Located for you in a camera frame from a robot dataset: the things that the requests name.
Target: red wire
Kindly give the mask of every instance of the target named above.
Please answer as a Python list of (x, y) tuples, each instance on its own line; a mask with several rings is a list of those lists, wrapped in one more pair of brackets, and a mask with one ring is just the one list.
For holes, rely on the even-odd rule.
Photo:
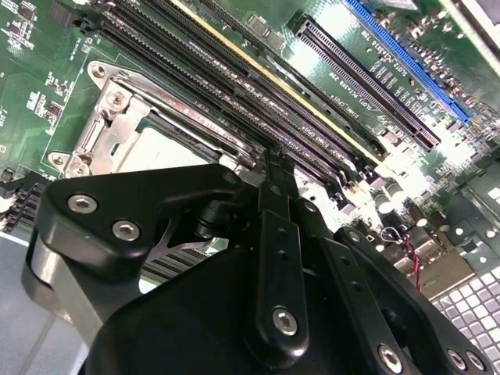
[(405, 247), (406, 251), (412, 257), (413, 261), (413, 272), (415, 273), (416, 283), (415, 286), (419, 291), (422, 291), (422, 285), (420, 284), (420, 259), (419, 256), (415, 253), (415, 248), (412, 245), (412, 242), (409, 240), (409, 236), (405, 238)]

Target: bolt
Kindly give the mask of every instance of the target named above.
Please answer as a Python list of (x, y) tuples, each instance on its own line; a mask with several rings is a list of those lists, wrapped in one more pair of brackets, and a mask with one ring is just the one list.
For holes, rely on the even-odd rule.
[(450, 359), (452, 360), (453, 364), (459, 368), (459, 370), (465, 370), (467, 368), (466, 363), (463, 362), (462, 357), (459, 355), (459, 353), (448, 349), (448, 355), (450, 356)]
[(272, 191), (274, 194), (276, 194), (276, 195), (281, 195), (281, 191), (280, 191), (279, 187), (278, 187), (278, 186), (276, 186), (276, 185), (272, 185), (272, 186), (271, 186), (271, 191)]
[(100, 65), (94, 65), (92, 67), (92, 75), (96, 78), (104, 78), (105, 76), (105, 71), (104, 68)]
[(236, 179), (236, 177), (232, 173), (224, 174), (224, 180), (226, 180), (230, 184), (236, 184), (238, 182), (238, 180)]
[(125, 95), (119, 91), (108, 93), (106, 95), (106, 102), (113, 112), (119, 112), (125, 108), (125, 105), (127, 105)]
[(274, 309), (273, 323), (282, 334), (293, 336), (297, 333), (297, 320), (291, 312), (281, 307)]
[(314, 213), (314, 212), (316, 211), (316, 207), (315, 207), (315, 206), (314, 206), (314, 204), (312, 204), (311, 202), (309, 202), (309, 201), (305, 201), (305, 202), (304, 202), (304, 205), (305, 205), (305, 207), (306, 207), (309, 211), (311, 211), (312, 213)]
[(56, 164), (57, 166), (61, 166), (62, 164), (64, 164), (64, 160), (63, 160), (63, 158), (62, 158), (62, 157), (60, 157), (60, 156), (53, 156), (53, 157), (52, 157), (52, 162), (53, 162), (54, 164)]
[(485, 371), (486, 367), (484, 366), (483, 361), (479, 359), (477, 355), (475, 355), (472, 352), (467, 352), (467, 356), (469, 357), (470, 361), (477, 367), (480, 371)]
[(359, 242), (359, 235), (356, 232), (349, 232), (349, 237), (354, 241), (354, 242)]
[(141, 234), (139, 227), (128, 220), (120, 220), (114, 223), (112, 232), (116, 238), (123, 241), (135, 241)]
[(98, 207), (95, 199), (83, 194), (73, 195), (67, 203), (74, 213), (93, 213)]
[(378, 347), (378, 355), (385, 366), (388, 367), (393, 373), (402, 373), (403, 365), (399, 357), (394, 353), (394, 350), (389, 348), (386, 344), (380, 344)]

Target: gray surface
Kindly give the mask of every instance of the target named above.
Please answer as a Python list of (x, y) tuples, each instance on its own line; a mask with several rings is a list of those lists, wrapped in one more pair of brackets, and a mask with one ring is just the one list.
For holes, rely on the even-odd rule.
[(72, 326), (24, 293), (20, 275), (26, 250), (0, 237), (0, 373), (76, 374), (87, 349)]
[(500, 2), (498, 0), (477, 0), (477, 2), (490, 17), (491, 22), (498, 25), (500, 23)]

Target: cable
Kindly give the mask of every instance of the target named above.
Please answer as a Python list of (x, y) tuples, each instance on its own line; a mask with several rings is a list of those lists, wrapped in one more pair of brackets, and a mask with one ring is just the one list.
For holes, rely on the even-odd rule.
[(419, 256), (415, 252), (412, 242), (410, 241), (408, 232), (400, 235), (396, 228), (385, 227), (380, 231), (380, 238), (382, 241), (394, 242), (395, 244), (402, 246), (408, 259), (413, 262), (413, 272), (415, 273), (416, 278), (415, 286), (419, 291), (422, 291), (422, 285), (420, 284), (420, 266), (422, 263)]

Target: perforated metal panel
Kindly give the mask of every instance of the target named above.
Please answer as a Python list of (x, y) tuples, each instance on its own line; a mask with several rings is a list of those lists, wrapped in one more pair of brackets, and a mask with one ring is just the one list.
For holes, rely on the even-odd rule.
[(500, 267), (433, 301), (500, 374)]

